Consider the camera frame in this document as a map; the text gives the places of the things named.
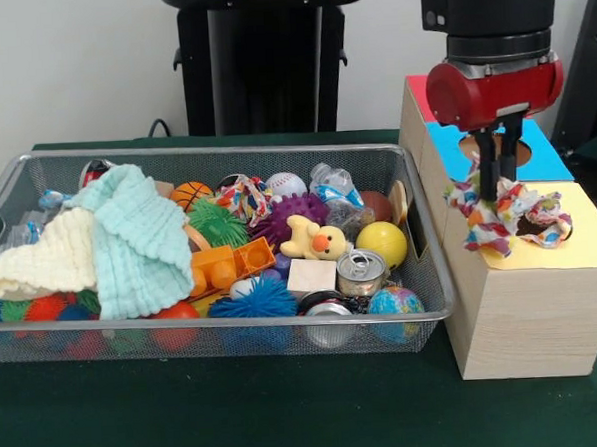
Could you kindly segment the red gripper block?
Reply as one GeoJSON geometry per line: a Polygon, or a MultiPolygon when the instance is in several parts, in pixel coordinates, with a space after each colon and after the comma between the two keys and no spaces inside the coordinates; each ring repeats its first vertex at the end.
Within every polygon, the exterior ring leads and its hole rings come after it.
{"type": "Polygon", "coordinates": [[[500,174],[516,180],[517,148],[522,114],[536,114],[554,104],[564,81],[563,64],[542,64],[504,73],[485,73],[484,66],[442,63],[426,79],[426,100],[436,121],[462,132],[476,131],[479,147],[480,198],[495,201],[499,166],[493,132],[486,129],[503,119],[500,174]]]}

